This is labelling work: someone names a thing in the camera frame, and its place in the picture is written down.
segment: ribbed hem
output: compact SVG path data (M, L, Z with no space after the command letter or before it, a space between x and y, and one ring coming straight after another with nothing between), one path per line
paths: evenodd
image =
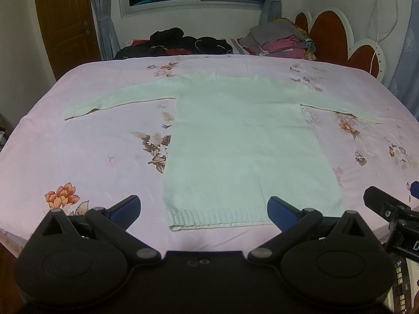
M272 224L264 207L250 209L242 207L236 209L206 209L201 211L166 208L166 217L170 229L173 231Z

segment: folded clothes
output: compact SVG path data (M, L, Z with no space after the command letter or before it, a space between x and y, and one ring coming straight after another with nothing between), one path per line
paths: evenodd
M254 52L256 54L261 54L262 53L261 47L256 42L252 33L249 33L246 37L240 39L239 44L242 45L245 48L250 49L252 52Z
M291 35L301 37L296 26L288 19L281 19L252 27L250 33L261 47L266 43L285 39Z
M285 51L267 53L264 56L272 56L275 58L290 58L290 59L306 59L305 48L291 48Z
M304 40L297 37L296 35L291 35L285 39L278 39L276 41L271 41L262 46L262 50L269 53L275 53L284 51L290 48L306 48L307 45Z

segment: white wall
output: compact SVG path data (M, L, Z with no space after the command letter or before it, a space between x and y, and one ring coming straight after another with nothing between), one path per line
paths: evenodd
M379 0L380 18L382 31L388 30L395 22L395 1ZM387 72L383 79L383 84L388 86L394 74L395 68L400 58L404 37L406 35L407 25L409 23L412 0L398 0L399 2L399 21L394 31L383 41L380 46L383 49L386 61ZM369 28L369 18L372 16L372 27L377 29L376 16L374 10L376 0L303 0L302 7L309 10L315 17L324 9L336 7L343 11L347 16L354 32L355 42L369 37L377 39L377 33Z
M282 0L282 14L294 18L302 0ZM259 22L260 10L237 8L171 8L121 17L119 0L112 0L112 21L121 47L132 39L148 39L152 33L171 27L185 35L234 38L247 35Z
M14 128L49 90L28 0L0 0L0 114Z

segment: red headboard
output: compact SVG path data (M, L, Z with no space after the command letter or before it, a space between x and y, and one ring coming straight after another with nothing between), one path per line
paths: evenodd
M308 12L301 12L296 16L295 24L306 30L313 39L317 61L370 71L376 44L371 39L354 43L349 21L340 10L326 10L313 22L310 18ZM381 81L386 69L385 58L379 46L376 52L371 74Z

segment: blue gripper pad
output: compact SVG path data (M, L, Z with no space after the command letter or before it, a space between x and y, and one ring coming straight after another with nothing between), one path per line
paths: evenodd
M300 210L276 196L268 201L268 217L283 232L298 222L300 213Z
M140 216L141 201L138 196L132 195L109 208L109 219L123 230L127 230Z
M410 186L410 194L413 197L419 198L419 182L413 182Z

